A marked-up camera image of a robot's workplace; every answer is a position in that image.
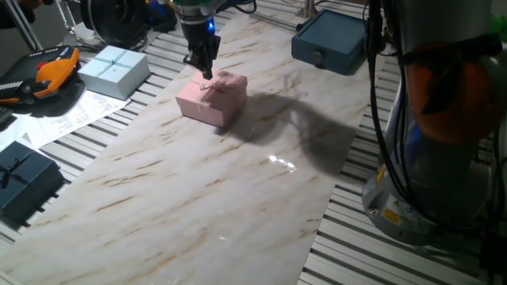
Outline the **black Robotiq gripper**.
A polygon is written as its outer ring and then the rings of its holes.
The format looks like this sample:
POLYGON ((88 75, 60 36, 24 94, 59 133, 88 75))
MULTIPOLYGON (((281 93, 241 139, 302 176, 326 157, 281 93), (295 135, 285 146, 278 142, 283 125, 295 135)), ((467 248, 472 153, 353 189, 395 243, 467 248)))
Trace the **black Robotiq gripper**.
POLYGON ((182 32, 188 42, 189 53, 183 62, 187 65, 204 66, 203 78, 213 78, 212 64, 216 59, 221 38, 215 34, 215 21, 213 17, 200 19, 198 22, 182 22, 182 32))

